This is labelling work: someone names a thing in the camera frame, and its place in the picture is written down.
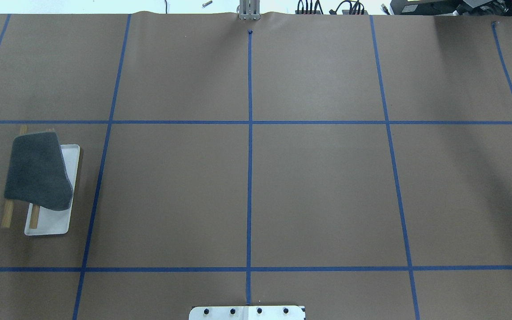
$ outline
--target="gray cloth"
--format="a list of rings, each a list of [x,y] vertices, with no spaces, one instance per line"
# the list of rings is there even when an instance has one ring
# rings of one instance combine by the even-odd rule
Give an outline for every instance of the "gray cloth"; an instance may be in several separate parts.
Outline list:
[[[9,161],[5,198],[61,211],[71,206],[72,194],[56,133],[17,136]]]

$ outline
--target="black cable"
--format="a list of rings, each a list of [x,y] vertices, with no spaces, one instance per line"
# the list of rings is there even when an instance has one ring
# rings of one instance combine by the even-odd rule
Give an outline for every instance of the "black cable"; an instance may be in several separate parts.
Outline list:
[[[386,6],[384,4],[381,4],[380,5],[380,8],[382,9],[382,12],[386,13],[388,16],[390,16],[390,11],[388,10],[388,8],[386,8]]]
[[[355,2],[355,5],[353,6],[353,8],[349,12],[349,14],[358,14],[359,4],[360,4],[360,2],[358,2],[358,1]]]
[[[321,7],[321,2],[319,2],[319,0],[315,2],[315,10],[313,10],[313,14],[317,14],[317,6],[319,6],[319,12],[323,14],[323,8]]]
[[[364,14],[364,4],[362,4],[361,2],[359,2],[359,0],[357,0],[357,3],[358,3],[358,6],[357,6],[357,14],[358,14],[358,15],[363,15],[363,14]]]
[[[337,8],[335,10],[331,9],[329,10],[329,14],[337,14],[337,11],[339,11],[339,8],[341,7],[342,4],[344,4],[345,2],[348,2],[349,3],[349,14],[353,14],[353,10],[356,8],[356,5],[358,3],[358,1],[351,1],[351,0],[343,0],[339,6],[337,6]]]

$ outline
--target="white plastic tray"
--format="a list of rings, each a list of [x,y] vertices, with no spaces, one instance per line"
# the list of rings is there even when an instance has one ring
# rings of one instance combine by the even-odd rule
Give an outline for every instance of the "white plastic tray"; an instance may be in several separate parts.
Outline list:
[[[189,320],[305,320],[304,306],[195,307]]]
[[[80,146],[77,144],[61,144],[60,149],[63,152],[64,165],[67,170],[68,180],[71,181],[72,190],[74,192],[80,160]],[[68,227],[71,224],[72,199],[70,208],[63,211],[52,211],[41,207],[37,229],[29,228],[32,209],[33,204],[30,203],[29,211],[27,212],[27,221],[25,222],[25,235],[43,236],[63,235],[67,233]]]

